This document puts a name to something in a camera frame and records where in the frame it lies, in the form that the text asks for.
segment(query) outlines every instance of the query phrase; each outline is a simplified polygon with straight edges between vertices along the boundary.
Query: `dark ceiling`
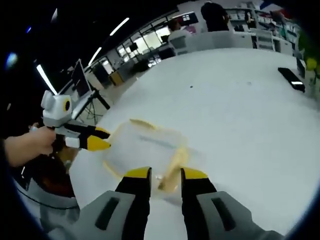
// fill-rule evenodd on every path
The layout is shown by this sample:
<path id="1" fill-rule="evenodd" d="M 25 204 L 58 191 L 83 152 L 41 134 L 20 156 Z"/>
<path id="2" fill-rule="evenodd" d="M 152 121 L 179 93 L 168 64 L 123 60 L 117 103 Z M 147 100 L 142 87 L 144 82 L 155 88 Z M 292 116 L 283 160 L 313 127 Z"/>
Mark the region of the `dark ceiling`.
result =
<path id="1" fill-rule="evenodd" d="M 187 0 L 90 0 L 59 5 L 11 3 L 5 15 L 7 31 L 14 40 L 7 43 L 8 49 L 28 54 L 52 71 L 68 68 L 77 59 L 82 59 L 85 66 L 98 47 L 103 46 L 101 56 L 146 23 L 177 10 L 177 5 L 183 2 Z M 56 8 L 57 19 L 52 22 Z M 109 36 L 127 17 L 130 20 L 115 35 Z"/>

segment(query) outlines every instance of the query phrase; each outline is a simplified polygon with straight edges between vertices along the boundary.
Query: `person in black shirt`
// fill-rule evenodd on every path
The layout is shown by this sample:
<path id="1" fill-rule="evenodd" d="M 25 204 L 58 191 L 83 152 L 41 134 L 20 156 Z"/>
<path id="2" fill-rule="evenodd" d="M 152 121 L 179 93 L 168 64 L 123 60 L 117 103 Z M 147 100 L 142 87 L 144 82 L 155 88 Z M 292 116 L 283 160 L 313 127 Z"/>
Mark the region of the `person in black shirt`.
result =
<path id="1" fill-rule="evenodd" d="M 201 7 L 201 14 L 206 22 L 208 32 L 229 30 L 229 16 L 221 5 L 207 1 Z"/>

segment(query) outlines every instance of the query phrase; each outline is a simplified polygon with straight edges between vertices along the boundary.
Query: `computer screen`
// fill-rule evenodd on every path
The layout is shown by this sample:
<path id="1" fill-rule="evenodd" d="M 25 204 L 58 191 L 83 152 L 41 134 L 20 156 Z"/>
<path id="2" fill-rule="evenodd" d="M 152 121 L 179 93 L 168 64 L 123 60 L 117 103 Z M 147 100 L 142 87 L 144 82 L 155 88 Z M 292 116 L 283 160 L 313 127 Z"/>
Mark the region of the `computer screen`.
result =
<path id="1" fill-rule="evenodd" d="M 86 79 L 85 72 L 80 59 L 75 64 L 73 73 L 71 75 L 71 80 L 74 84 L 73 89 L 75 89 L 78 92 L 79 98 L 81 98 L 87 92 L 92 90 Z"/>
<path id="2" fill-rule="evenodd" d="M 181 26 L 188 26 L 199 22 L 195 12 L 193 11 L 174 16 L 172 19 L 177 19 Z"/>
<path id="3" fill-rule="evenodd" d="M 133 52 L 134 50 L 138 49 L 138 45 L 136 43 L 133 43 L 129 46 L 129 48 L 130 48 L 130 51 Z"/>
<path id="4" fill-rule="evenodd" d="M 168 38 L 169 38 L 169 35 L 161 36 L 161 40 L 162 40 L 163 43 L 167 43 L 168 42 Z"/>

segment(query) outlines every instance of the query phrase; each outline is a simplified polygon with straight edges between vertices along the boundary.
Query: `floor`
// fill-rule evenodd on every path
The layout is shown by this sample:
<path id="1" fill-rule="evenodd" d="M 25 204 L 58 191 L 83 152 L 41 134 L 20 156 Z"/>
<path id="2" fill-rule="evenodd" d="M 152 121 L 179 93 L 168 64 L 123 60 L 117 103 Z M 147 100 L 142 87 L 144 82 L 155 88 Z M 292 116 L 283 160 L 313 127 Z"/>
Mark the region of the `floor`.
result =
<path id="1" fill-rule="evenodd" d="M 120 100 L 121 96 L 146 72 L 147 71 L 137 73 L 122 85 L 109 86 L 108 88 L 101 90 L 100 95 L 112 108 Z M 96 125 L 106 112 L 106 108 L 100 103 L 100 101 L 94 99 L 93 104 L 89 105 L 77 120 L 88 125 Z"/>

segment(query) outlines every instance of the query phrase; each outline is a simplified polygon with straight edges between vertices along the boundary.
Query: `ceiling light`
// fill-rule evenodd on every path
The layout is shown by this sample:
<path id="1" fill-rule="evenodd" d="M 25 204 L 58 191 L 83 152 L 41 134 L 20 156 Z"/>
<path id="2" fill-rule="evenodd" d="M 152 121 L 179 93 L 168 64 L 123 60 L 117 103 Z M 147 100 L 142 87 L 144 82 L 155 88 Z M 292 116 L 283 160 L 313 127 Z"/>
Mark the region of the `ceiling light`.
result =
<path id="1" fill-rule="evenodd" d="M 119 30 L 119 28 L 121 28 L 126 22 L 129 21 L 129 17 L 127 17 L 125 20 L 123 20 L 111 33 L 110 33 L 110 36 L 112 36 L 113 34 L 116 33 L 116 31 Z"/>
<path id="2" fill-rule="evenodd" d="M 88 66 L 90 66 L 92 64 L 92 62 L 94 61 L 94 59 L 96 58 L 96 56 L 98 55 L 98 53 L 101 51 L 102 47 L 99 47 L 98 50 L 95 52 L 95 54 L 93 54 L 91 60 L 88 63 Z"/>
<path id="3" fill-rule="evenodd" d="M 45 81 L 45 83 L 47 84 L 47 86 L 49 87 L 49 89 L 53 92 L 54 95 L 58 95 L 57 91 L 55 90 L 54 86 L 52 86 L 51 82 L 49 81 L 49 78 L 47 77 L 47 75 L 45 74 L 45 71 L 42 69 L 42 66 L 39 64 L 38 66 L 36 66 L 36 69 L 38 70 L 38 72 L 40 73 L 41 77 L 43 78 L 43 80 Z"/>
<path id="4" fill-rule="evenodd" d="M 301 81 L 292 81 L 291 82 L 293 85 L 303 85 Z"/>

